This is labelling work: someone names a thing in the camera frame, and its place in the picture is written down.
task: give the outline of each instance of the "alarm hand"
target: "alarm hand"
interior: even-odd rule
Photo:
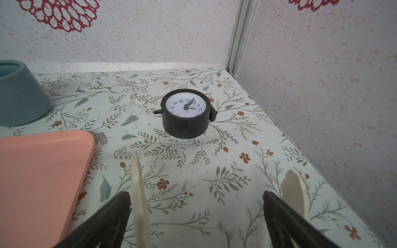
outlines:
[[[192,100],[190,100],[187,104],[185,104],[185,106],[183,107],[184,110],[188,110],[189,105],[193,103],[195,99],[193,98]]]

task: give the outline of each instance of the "white clock dial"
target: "white clock dial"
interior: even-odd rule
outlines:
[[[204,113],[207,105],[204,99],[190,92],[179,92],[171,95],[166,101],[167,110],[178,117],[195,117]]]

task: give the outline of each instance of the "white speckled wall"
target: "white speckled wall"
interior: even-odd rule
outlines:
[[[390,247],[396,10],[395,0],[262,0],[237,78]]]
[[[70,2],[2,1],[0,59],[223,65],[238,0]]]

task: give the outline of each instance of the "red circular wall decoration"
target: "red circular wall decoration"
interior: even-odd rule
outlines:
[[[81,32],[96,19],[97,0],[17,0],[37,21],[53,29]]]
[[[321,6],[327,4],[336,5],[340,0],[288,0],[290,4],[298,6],[298,10],[310,9],[313,12],[317,11]]]

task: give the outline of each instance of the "tabletop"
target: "tabletop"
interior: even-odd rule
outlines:
[[[86,130],[96,149],[69,232],[131,184],[131,156],[143,166],[155,247],[271,247],[262,195],[281,195],[292,169],[305,184],[310,223],[340,247],[384,247],[302,152],[224,68],[36,75],[52,101],[43,118],[0,127],[0,136]],[[218,111],[201,136],[167,134],[162,97],[204,93]],[[135,247],[130,217],[122,247]]]

